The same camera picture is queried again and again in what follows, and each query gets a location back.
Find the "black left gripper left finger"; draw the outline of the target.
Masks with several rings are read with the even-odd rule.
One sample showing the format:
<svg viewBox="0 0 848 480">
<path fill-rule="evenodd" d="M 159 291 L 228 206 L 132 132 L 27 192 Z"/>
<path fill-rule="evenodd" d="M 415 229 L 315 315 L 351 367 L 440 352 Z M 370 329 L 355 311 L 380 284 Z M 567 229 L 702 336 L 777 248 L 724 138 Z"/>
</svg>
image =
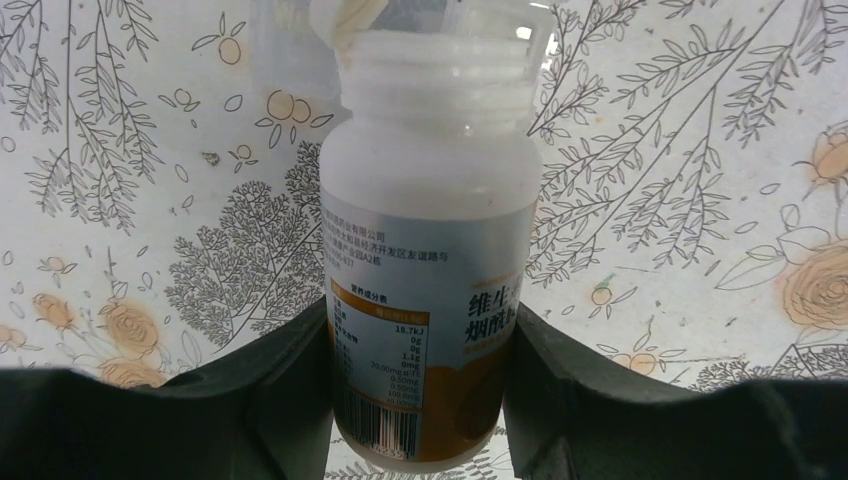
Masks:
<svg viewBox="0 0 848 480">
<path fill-rule="evenodd" d="M 332 426 L 324 301 L 158 387 L 1 372 L 5 479 L 320 479 Z"/>
</svg>

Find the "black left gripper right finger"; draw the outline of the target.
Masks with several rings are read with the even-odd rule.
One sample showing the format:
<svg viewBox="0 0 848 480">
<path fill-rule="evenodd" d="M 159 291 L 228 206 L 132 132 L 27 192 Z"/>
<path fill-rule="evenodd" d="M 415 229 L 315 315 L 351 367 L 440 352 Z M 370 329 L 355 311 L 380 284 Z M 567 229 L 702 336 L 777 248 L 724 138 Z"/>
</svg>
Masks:
<svg viewBox="0 0 848 480">
<path fill-rule="evenodd" d="M 521 479 L 843 479 L 847 385 L 751 380 L 702 394 L 631 371 L 527 307 L 503 400 Z"/>
</svg>

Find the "white orange pill bottle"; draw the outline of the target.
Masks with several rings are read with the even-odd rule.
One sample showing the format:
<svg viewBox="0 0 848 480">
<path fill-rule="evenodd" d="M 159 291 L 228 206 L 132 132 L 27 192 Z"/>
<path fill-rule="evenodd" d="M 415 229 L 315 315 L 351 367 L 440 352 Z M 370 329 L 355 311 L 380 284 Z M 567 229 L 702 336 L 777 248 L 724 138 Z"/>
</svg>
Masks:
<svg viewBox="0 0 848 480">
<path fill-rule="evenodd" d="M 513 38 L 359 33 L 320 152 L 333 409 L 369 462 L 452 469 L 497 424 L 542 158 Z"/>
</svg>

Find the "clear plastic pill organizer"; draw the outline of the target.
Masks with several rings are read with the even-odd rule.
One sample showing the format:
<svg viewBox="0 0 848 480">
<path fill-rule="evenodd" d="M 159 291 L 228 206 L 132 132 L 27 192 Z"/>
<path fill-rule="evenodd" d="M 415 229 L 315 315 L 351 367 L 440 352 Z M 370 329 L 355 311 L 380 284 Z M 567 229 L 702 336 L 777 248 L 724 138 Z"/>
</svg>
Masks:
<svg viewBox="0 0 848 480">
<path fill-rule="evenodd" d="M 554 30 L 549 1 L 261 1 L 254 12 L 262 22 L 251 36 L 257 67 L 280 83 L 267 96 L 263 127 L 310 122 L 308 102 L 337 95 L 335 38 L 377 30 L 518 40 L 536 83 Z"/>
</svg>

